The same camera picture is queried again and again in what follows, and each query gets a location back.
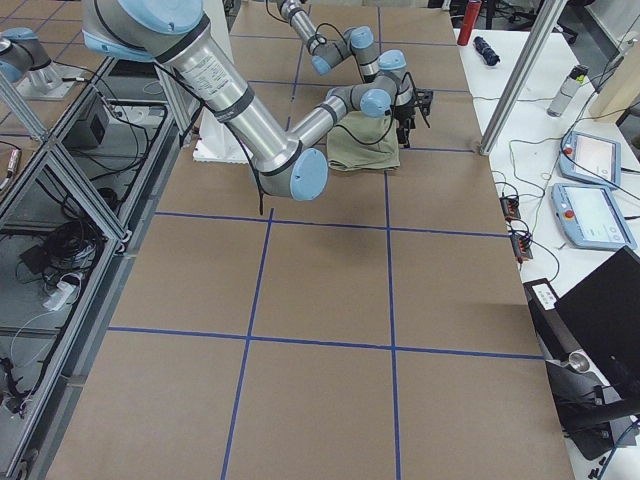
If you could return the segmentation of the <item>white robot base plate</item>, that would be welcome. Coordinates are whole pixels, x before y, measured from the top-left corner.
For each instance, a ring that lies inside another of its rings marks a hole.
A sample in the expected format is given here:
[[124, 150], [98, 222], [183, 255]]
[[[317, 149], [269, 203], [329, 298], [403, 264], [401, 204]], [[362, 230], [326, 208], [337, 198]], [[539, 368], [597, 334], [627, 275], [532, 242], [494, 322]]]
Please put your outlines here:
[[227, 127], [204, 109], [198, 127], [198, 140], [193, 152], [196, 162], [247, 164], [239, 142]]

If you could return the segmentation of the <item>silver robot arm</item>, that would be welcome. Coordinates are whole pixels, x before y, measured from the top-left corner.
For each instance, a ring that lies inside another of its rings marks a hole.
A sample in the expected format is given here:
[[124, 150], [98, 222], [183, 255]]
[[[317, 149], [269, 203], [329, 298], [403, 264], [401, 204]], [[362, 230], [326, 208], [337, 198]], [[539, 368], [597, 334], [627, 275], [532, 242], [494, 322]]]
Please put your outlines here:
[[249, 165], [262, 194], [297, 201], [319, 196], [329, 167], [314, 145], [352, 111], [390, 116], [401, 143], [407, 143], [415, 115], [429, 113], [433, 94], [416, 88], [401, 51], [378, 53], [367, 27], [350, 28], [339, 40], [329, 40], [298, 1], [280, 1], [277, 8], [305, 44], [316, 72], [324, 75], [354, 58], [363, 81], [331, 90], [290, 131], [277, 123], [213, 39], [202, 2], [85, 1], [82, 6], [86, 46], [176, 71], [181, 85], [249, 149]]
[[298, 34], [311, 56], [311, 65], [326, 75], [344, 61], [353, 58], [364, 83], [379, 72], [378, 48], [370, 27], [351, 27], [341, 32], [329, 23], [316, 26], [301, 1], [277, 1], [279, 15]]

